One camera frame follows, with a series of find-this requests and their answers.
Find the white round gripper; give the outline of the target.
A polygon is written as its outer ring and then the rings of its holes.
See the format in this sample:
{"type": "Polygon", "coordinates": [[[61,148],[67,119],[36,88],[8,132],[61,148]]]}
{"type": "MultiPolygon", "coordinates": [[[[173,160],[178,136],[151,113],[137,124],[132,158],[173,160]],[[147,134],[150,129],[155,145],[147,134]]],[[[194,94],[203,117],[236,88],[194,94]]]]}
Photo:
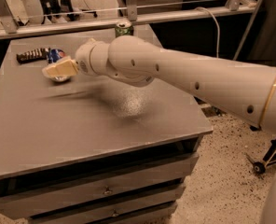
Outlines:
{"type": "Polygon", "coordinates": [[[89,38],[87,43],[81,45],[76,50],[76,60],[72,59],[70,56],[64,57],[56,63],[44,67],[42,69],[43,75],[48,78],[73,77],[76,76],[80,70],[85,75],[95,77],[97,73],[91,66],[90,55],[96,45],[96,40],[94,38],[89,38]]]}

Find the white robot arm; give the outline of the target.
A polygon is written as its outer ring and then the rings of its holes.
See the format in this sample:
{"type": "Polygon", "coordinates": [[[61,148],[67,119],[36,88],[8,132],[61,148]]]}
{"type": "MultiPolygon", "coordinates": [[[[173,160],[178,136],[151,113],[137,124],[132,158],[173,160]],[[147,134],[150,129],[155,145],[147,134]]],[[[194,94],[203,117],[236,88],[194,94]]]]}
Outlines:
{"type": "Polygon", "coordinates": [[[276,136],[276,67],[163,49],[123,35],[89,40],[43,69],[45,77],[107,76],[143,87],[157,78],[276,136]]]}

